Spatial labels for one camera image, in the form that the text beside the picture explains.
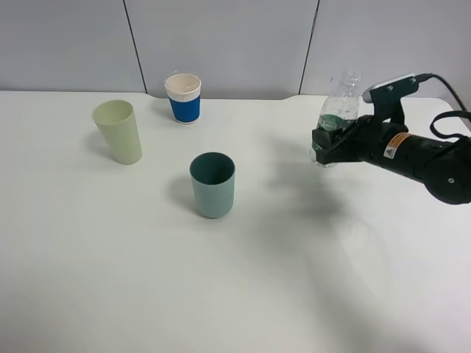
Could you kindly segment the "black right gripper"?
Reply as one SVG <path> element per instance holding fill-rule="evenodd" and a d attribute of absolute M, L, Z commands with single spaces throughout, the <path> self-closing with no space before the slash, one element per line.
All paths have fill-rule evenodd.
<path fill-rule="evenodd" d="M 393 159 L 385 157 L 389 141 L 400 132 L 408 132 L 404 124 L 382 122 L 364 115 L 346 129 L 312 131 L 312 146 L 319 164 L 365 162 L 385 169 L 408 169 L 408 161 L 396 151 Z"/>

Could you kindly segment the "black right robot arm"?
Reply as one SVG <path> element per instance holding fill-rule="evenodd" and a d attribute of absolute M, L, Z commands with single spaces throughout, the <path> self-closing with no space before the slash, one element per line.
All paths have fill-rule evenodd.
<path fill-rule="evenodd" d="M 412 135 L 404 124 L 364 115 L 346 129 L 312 131 L 316 161 L 365 162 L 422 183 L 447 204 L 470 203 L 470 138 L 451 143 Z"/>

